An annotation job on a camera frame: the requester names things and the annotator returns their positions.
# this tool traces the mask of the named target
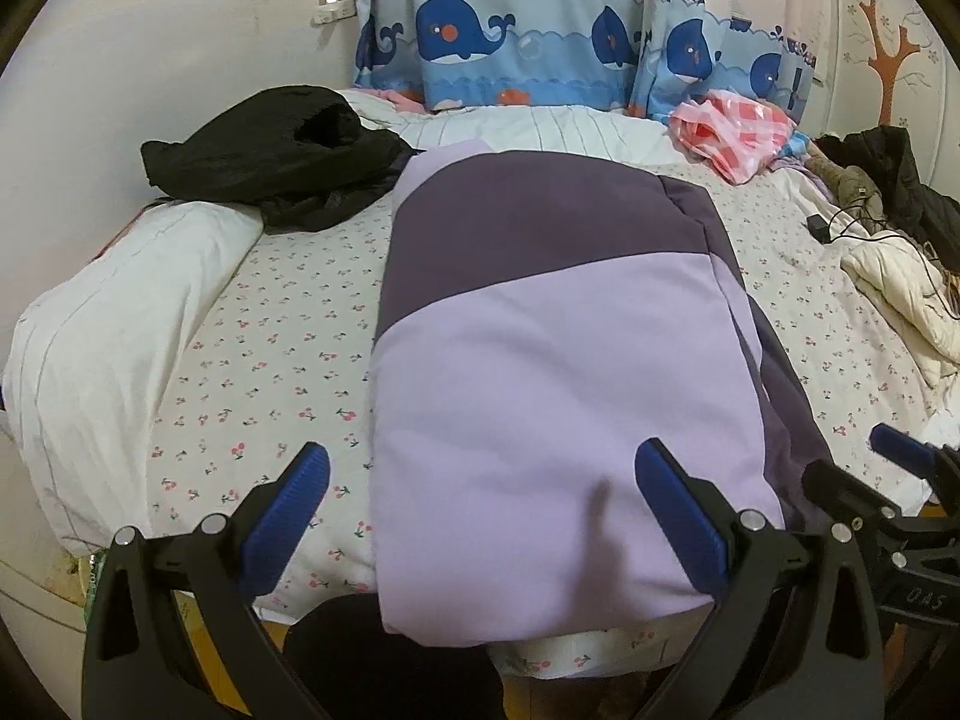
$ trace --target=red plaid cloth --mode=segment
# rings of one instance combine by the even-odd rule
[[[700,104],[681,103],[670,116],[674,137],[707,157],[731,184],[757,175],[786,146],[794,127],[776,106],[722,90],[707,92]]]

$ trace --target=purple blanket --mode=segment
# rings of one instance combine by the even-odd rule
[[[829,457],[707,192],[570,154],[469,156],[406,196],[373,397],[383,620],[429,645],[706,603],[637,491],[650,437],[778,526]]]

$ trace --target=blue rubber tip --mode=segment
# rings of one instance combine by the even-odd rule
[[[870,449],[920,479],[936,473],[935,450],[890,425],[881,423],[870,431]]]
[[[635,474],[690,584],[715,599],[725,595],[730,583],[727,542],[654,442],[643,442],[637,450]]]
[[[242,597],[253,600],[277,587],[311,517],[330,485],[330,457],[307,442],[291,463],[292,473],[240,549]]]

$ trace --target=black puffer jacket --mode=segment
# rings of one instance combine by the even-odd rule
[[[320,86],[260,92],[185,143],[141,146],[152,186],[180,200],[256,205],[273,227],[323,230],[390,191],[414,149],[366,129],[342,95]]]
[[[880,188],[891,225],[921,244],[929,242],[946,269],[960,272],[960,206],[920,183],[905,129],[884,125],[843,141],[826,135],[816,143],[837,165],[862,167]]]

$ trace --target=silver bolt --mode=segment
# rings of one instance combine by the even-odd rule
[[[133,525],[125,525],[123,528],[117,531],[116,536],[113,537],[113,542],[125,547],[128,544],[133,543],[135,538],[136,528],[134,528]]]
[[[227,517],[225,517],[224,514],[208,514],[203,518],[203,521],[200,522],[200,531],[203,531],[208,536],[216,536],[217,533],[222,533],[226,527]]]
[[[841,544],[846,544],[851,538],[853,538],[853,533],[851,532],[850,528],[848,528],[842,522],[834,522],[833,527],[830,528],[830,534]]]
[[[744,509],[740,513],[740,523],[748,531],[762,531],[767,525],[767,518],[756,509]]]

